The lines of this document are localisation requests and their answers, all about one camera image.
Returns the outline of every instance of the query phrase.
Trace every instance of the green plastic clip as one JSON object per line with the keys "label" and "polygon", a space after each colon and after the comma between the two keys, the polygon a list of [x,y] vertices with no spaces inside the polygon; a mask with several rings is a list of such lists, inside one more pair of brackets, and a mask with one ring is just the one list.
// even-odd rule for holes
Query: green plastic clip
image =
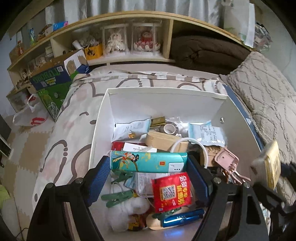
{"label": "green plastic clip", "polygon": [[103,201],[108,201],[106,207],[113,207],[121,202],[124,202],[127,199],[134,197],[133,190],[128,190],[124,192],[118,192],[113,194],[105,194],[101,196]]}
{"label": "green plastic clip", "polygon": [[111,182],[111,184],[113,184],[114,182],[122,182],[125,181],[131,177],[133,177],[133,173],[132,172],[122,172],[122,171],[113,171],[115,175],[118,176],[118,178],[114,181]]}
{"label": "green plastic clip", "polygon": [[173,215],[175,212],[179,211],[180,209],[181,209],[181,207],[173,209],[171,211],[164,212],[164,213],[155,213],[152,215],[152,217],[157,218],[159,221],[162,221],[165,218],[167,218],[168,216]]}

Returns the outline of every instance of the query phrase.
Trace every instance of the patterned bedding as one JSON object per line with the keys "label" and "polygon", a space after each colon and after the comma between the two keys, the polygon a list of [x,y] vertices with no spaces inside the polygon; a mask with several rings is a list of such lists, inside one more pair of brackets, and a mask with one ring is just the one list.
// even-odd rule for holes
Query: patterned bedding
{"label": "patterned bedding", "polygon": [[94,69],[71,85],[60,109],[35,184],[34,209],[47,183],[65,185],[85,176],[103,96],[108,88],[120,87],[171,87],[227,94],[219,78],[208,80],[162,71]]}

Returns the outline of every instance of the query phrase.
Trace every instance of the yellow box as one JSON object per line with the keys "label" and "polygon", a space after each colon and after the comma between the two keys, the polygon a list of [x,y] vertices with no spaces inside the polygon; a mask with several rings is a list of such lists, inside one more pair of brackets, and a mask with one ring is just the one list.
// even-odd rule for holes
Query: yellow box
{"label": "yellow box", "polygon": [[103,45],[98,44],[94,47],[89,47],[84,49],[86,60],[92,60],[99,58],[103,55]]}

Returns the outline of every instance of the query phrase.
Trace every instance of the blue cylindrical tube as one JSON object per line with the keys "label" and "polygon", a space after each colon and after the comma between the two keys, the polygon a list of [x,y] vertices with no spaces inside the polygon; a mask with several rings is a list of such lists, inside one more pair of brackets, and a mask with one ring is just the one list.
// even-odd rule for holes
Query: blue cylindrical tube
{"label": "blue cylindrical tube", "polygon": [[186,162],[187,153],[111,151],[110,154],[110,168],[128,172],[183,172]]}
{"label": "blue cylindrical tube", "polygon": [[202,208],[200,208],[191,212],[175,214],[162,220],[161,226],[165,228],[192,223],[203,218],[204,213],[205,211]]}

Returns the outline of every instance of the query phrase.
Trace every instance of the green beer box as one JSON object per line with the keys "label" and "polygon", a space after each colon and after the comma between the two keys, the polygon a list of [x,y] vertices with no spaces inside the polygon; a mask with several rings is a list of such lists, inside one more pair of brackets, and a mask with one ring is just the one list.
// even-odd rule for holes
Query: green beer box
{"label": "green beer box", "polygon": [[74,77],[88,72],[84,51],[78,50],[45,63],[33,73],[30,82],[51,117],[56,120]]}

